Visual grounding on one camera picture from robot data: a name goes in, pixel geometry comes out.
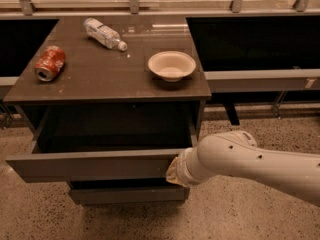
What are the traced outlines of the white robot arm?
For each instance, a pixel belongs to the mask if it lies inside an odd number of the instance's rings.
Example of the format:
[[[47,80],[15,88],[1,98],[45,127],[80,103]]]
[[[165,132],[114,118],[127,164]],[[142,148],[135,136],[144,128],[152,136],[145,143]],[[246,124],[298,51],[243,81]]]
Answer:
[[[320,205],[320,156],[261,149],[246,131],[212,134],[173,159],[170,183],[191,187],[217,176],[246,178]]]

